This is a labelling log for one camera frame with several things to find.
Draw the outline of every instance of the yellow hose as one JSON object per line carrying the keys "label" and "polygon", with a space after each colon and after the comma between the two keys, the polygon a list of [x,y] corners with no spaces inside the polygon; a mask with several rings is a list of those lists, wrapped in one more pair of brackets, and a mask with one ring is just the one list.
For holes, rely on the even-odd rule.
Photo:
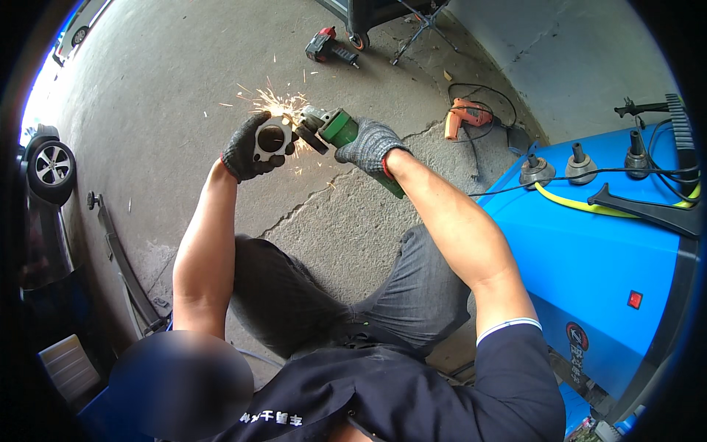
{"label": "yellow hose", "polygon": [[[599,215],[609,215],[609,216],[620,216],[622,218],[638,218],[636,215],[627,214],[616,209],[610,209],[609,207],[600,206],[599,204],[594,204],[590,206],[589,204],[581,201],[575,201],[574,199],[567,199],[563,197],[558,197],[557,195],[548,192],[544,187],[542,187],[538,182],[535,183],[535,189],[540,192],[543,197],[546,197],[550,201],[556,202],[557,204],[562,204],[566,207],[571,207],[572,209],[588,211],[593,214]],[[697,198],[700,195],[700,183],[697,183],[695,190],[688,196],[688,198]],[[687,201],[680,201],[673,206],[684,207],[688,209],[692,207],[693,203]]]}

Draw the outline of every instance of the orange wheel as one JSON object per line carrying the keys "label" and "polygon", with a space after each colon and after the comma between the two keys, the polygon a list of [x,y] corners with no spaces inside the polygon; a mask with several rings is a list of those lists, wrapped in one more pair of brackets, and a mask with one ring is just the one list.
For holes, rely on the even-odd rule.
{"label": "orange wheel", "polygon": [[349,42],[351,42],[351,46],[355,50],[358,51],[363,51],[365,50],[368,46],[370,46],[370,40],[368,39],[368,34],[349,34],[348,32],[346,35],[349,37]]}

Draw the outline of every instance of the wall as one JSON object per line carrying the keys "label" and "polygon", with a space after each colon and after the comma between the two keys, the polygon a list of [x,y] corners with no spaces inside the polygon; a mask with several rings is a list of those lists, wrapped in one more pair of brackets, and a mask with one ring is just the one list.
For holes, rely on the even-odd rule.
{"label": "wall", "polygon": [[[662,53],[625,0],[452,0],[449,11],[495,59],[551,143],[633,125],[623,97],[676,92]],[[664,114],[643,114],[657,122]]]}

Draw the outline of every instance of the orange power drill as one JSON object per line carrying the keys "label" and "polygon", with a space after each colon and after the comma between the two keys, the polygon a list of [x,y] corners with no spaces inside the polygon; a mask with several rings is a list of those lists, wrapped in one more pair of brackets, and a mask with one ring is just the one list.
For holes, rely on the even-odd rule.
{"label": "orange power drill", "polygon": [[478,127],[490,123],[492,119],[491,113],[483,106],[466,101],[464,98],[455,98],[454,105],[447,114],[444,137],[449,141],[457,141],[462,121]]}

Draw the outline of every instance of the glove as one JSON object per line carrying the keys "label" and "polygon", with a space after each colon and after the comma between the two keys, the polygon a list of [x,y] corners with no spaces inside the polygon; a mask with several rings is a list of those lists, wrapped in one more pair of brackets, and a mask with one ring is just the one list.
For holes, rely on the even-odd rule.
{"label": "glove", "polygon": [[353,163],[363,172],[378,179],[388,177],[394,179],[386,170],[383,158],[391,149],[405,147],[400,138],[388,126],[370,118],[357,117],[358,136],[351,143],[344,144],[334,153],[334,158],[340,163]]}
{"label": "glove", "polygon": [[[270,120],[270,112],[259,112],[249,118],[241,127],[233,133],[227,147],[221,152],[221,162],[228,169],[231,175],[241,181],[250,180],[258,175],[268,173],[285,163],[282,155],[273,155],[268,161],[253,161],[255,152],[255,131],[267,120]],[[260,147],[265,151],[276,151],[282,145],[282,131],[278,127],[267,127],[258,134]],[[295,151],[294,142],[299,136],[292,133],[292,143],[288,144],[285,150],[286,155],[292,155]]]}

